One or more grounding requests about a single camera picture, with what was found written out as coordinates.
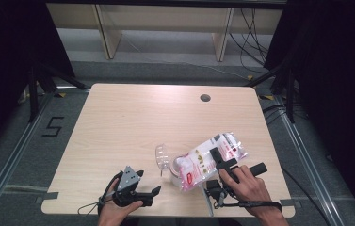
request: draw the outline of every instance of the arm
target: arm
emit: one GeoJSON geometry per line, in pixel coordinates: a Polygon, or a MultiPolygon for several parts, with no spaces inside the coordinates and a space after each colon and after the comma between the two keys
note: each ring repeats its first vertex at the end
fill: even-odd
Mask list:
{"type": "MultiPolygon", "coordinates": [[[[233,169],[233,173],[239,179],[239,184],[221,169],[219,175],[221,179],[235,192],[240,201],[271,201],[265,182],[252,175],[247,166],[233,169]]],[[[262,225],[288,225],[283,214],[276,207],[262,206],[247,208],[248,212],[257,217],[262,225]]]]}
{"type": "MultiPolygon", "coordinates": [[[[113,190],[115,184],[119,181],[116,179],[109,188],[109,192],[113,190]]],[[[142,205],[142,201],[133,202],[128,206],[119,207],[113,201],[107,201],[104,205],[100,218],[98,220],[99,226],[119,226],[123,220],[131,212],[137,210],[142,205]]]]}

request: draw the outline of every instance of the wooden tabletop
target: wooden tabletop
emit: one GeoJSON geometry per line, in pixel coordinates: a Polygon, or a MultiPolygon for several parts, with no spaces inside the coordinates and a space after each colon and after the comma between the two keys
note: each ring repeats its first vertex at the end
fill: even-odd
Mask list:
{"type": "MultiPolygon", "coordinates": [[[[154,150],[164,143],[171,157],[185,154],[224,132],[234,132],[248,152],[238,165],[264,162],[268,172],[259,177],[265,180],[272,200],[290,200],[254,89],[96,84],[49,187],[49,193],[58,192],[57,199],[45,200],[41,209],[47,214],[77,214],[79,207],[97,202],[111,178],[130,166],[144,170],[137,191],[162,186],[153,206],[139,208],[132,215],[209,217],[200,189],[183,192],[172,184],[167,172],[160,176],[154,150]],[[210,101],[202,101],[203,94],[210,101]]],[[[283,213],[290,218],[295,209],[285,206],[283,213]]],[[[250,214],[244,208],[225,207],[214,210],[214,216],[250,214]]]]}

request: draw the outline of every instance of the snack bag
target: snack bag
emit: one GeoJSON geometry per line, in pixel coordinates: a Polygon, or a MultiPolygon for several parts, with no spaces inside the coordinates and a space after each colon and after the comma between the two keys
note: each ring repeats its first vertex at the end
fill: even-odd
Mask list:
{"type": "Polygon", "coordinates": [[[218,134],[191,150],[188,154],[177,159],[182,178],[182,190],[188,191],[217,173],[216,162],[210,150],[218,148],[224,161],[235,158],[236,161],[244,158],[247,153],[236,140],[233,133],[218,134]]]}

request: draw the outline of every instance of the red logo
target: red logo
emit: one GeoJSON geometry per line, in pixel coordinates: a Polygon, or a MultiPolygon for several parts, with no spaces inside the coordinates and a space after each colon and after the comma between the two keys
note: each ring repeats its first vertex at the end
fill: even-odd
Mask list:
{"type": "Polygon", "coordinates": [[[191,185],[191,183],[192,183],[192,175],[191,175],[191,173],[186,175],[186,180],[188,181],[188,184],[191,185]]]}

